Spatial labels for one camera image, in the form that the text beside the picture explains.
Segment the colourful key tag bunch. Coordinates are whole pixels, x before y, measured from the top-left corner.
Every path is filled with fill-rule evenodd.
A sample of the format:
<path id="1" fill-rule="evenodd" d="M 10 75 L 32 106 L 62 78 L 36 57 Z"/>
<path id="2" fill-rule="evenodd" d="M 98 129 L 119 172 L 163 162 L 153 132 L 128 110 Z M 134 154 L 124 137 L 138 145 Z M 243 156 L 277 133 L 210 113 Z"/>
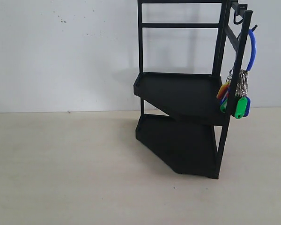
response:
<path id="1" fill-rule="evenodd" d="M 232 108 L 231 115 L 236 118 L 240 119 L 242 117 L 247 117 L 250 112 L 250 104 L 251 100 L 247 96 L 248 93 L 248 73 L 252 69 L 255 57 L 256 57 L 256 52 L 257 52 L 257 45 L 256 45 L 256 38 L 254 35 L 254 32 L 251 32 L 249 30 L 248 32 L 250 41 L 251 41 L 251 56 L 250 60 L 248 63 L 248 66 L 246 69 L 240 69 L 239 72 L 239 80 L 237 82 L 237 87 L 236 87 L 236 92 L 235 92 L 235 98 L 234 98 L 234 104 Z M 218 93 L 216 98 L 220 101 L 220 111 L 222 113 L 226 112 L 227 109 L 227 102 L 228 102 L 228 97 L 230 93 L 230 83 L 232 80 L 232 68 L 229 71 L 229 76 L 226 79 L 226 83 L 223 84 Z"/>

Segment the black metal shelf rack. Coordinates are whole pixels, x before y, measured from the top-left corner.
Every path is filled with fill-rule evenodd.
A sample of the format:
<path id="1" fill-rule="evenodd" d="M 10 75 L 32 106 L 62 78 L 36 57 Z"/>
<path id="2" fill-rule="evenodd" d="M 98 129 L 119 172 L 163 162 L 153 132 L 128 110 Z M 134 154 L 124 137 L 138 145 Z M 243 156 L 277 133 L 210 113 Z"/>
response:
<path id="1" fill-rule="evenodd" d="M 237 0 L 222 0 L 217 23 L 145 23 L 137 2 L 139 74 L 134 94 L 140 98 L 136 139 L 178 174 L 217 179 L 229 129 L 240 69 L 251 56 L 248 35 L 253 11 Z M 148 72 L 143 63 L 144 28 L 217 29 L 210 74 Z M 216 98 L 233 69 L 225 113 Z"/>

